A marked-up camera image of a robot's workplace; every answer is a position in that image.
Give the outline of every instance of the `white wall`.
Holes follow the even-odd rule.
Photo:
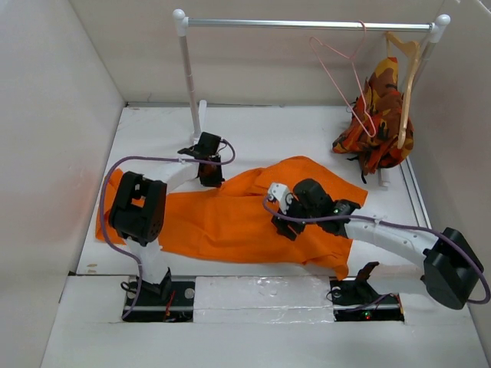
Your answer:
[[[71,0],[123,97],[188,101],[172,11],[192,18],[392,21],[427,23],[443,0]],[[225,104],[341,104],[308,46],[317,35],[354,50],[360,32],[191,28],[189,50],[198,98]],[[409,34],[422,38],[422,34]],[[371,32],[358,58],[361,78],[385,55],[384,36]],[[350,64],[325,53],[345,94],[354,98]]]
[[[452,23],[414,94],[411,160],[433,227],[463,232],[491,280],[491,12],[478,0],[444,10]],[[491,306],[471,311],[490,361]]]
[[[123,100],[67,0],[0,0],[0,360],[41,364]]]

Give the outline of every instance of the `white floor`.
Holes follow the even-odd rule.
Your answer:
[[[369,212],[424,225],[424,208],[406,164],[387,171],[387,190],[377,176],[367,177],[363,185],[358,165],[331,153],[332,140],[348,121],[343,107],[217,107],[208,110],[206,130],[237,149],[236,161],[224,168],[227,178],[305,155],[368,190]],[[189,145],[190,134],[188,109],[126,108],[108,165],[134,154],[173,156]],[[155,165],[133,162],[122,169],[145,174]],[[199,184],[180,188],[195,189]],[[379,261],[370,283],[381,293],[400,292],[404,323],[334,323],[333,306],[325,300],[327,269],[225,264],[171,254],[173,274],[204,276],[196,279],[194,323],[121,322],[120,282],[137,269],[95,240],[94,223],[93,217],[78,265],[80,275],[90,276],[68,278],[43,368],[487,366],[467,307],[440,306],[418,281],[421,271],[362,242],[353,244],[350,274]]]
[[[126,279],[68,278],[41,368],[488,367],[467,309],[444,312],[414,298],[403,300],[404,324],[332,323],[330,307],[320,310],[324,323],[238,322],[230,320],[234,310],[229,308],[222,311],[226,319],[216,323],[129,324],[120,321],[124,292],[119,284]],[[229,295],[229,307],[234,297]],[[251,294],[250,300],[256,297]],[[302,309],[291,304],[298,301],[281,299],[285,314]],[[235,311],[243,317],[271,310],[256,306]],[[214,317],[220,312],[208,311]]]

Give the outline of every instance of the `horizontal bar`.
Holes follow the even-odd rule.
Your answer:
[[[195,19],[188,18],[189,27],[254,27],[254,28],[307,28],[339,29],[360,31],[363,26],[358,21],[260,21],[246,19]],[[433,23],[407,25],[398,23],[365,23],[367,31],[406,31],[430,32]]]

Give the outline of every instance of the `orange camouflage shirt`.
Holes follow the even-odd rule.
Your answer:
[[[362,176],[375,173],[380,168],[400,164],[413,149],[413,124],[410,120],[407,121],[404,145],[402,149],[397,148],[403,100],[397,90],[397,80],[397,59],[389,57],[382,60],[364,85],[367,112],[374,122],[375,136],[370,138],[353,116],[351,125],[332,143],[332,150],[336,153],[357,154]],[[372,132],[373,128],[364,114],[363,105],[363,100],[359,97],[353,110],[365,128]]]

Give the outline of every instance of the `wooden hanger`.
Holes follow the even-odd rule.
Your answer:
[[[402,113],[400,115],[399,138],[397,140],[397,148],[401,149],[406,140],[406,128],[407,120],[409,119],[409,106],[411,102],[411,90],[413,88],[414,75],[420,64],[420,44],[416,41],[402,42],[402,40],[392,32],[387,32],[385,38],[387,41],[387,54],[389,57],[391,56],[390,43],[392,43],[407,56],[409,61],[409,64],[407,65],[406,90],[404,91]]]

